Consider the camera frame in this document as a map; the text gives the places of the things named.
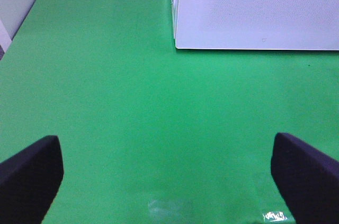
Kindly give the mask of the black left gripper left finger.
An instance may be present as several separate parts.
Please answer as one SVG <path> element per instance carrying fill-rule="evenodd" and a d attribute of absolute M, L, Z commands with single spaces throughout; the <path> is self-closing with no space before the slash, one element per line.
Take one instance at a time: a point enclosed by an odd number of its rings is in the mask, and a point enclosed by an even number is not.
<path fill-rule="evenodd" d="M 42 223 L 63 176 L 57 136 L 45 136 L 1 162 L 1 223 Z"/>

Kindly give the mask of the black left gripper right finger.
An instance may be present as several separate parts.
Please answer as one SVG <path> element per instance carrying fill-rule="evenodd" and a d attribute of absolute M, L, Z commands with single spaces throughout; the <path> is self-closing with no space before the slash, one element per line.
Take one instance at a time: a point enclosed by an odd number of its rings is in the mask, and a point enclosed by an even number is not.
<path fill-rule="evenodd" d="M 292 134 L 274 138 L 271 175 L 296 223 L 338 223 L 338 161 Z"/>

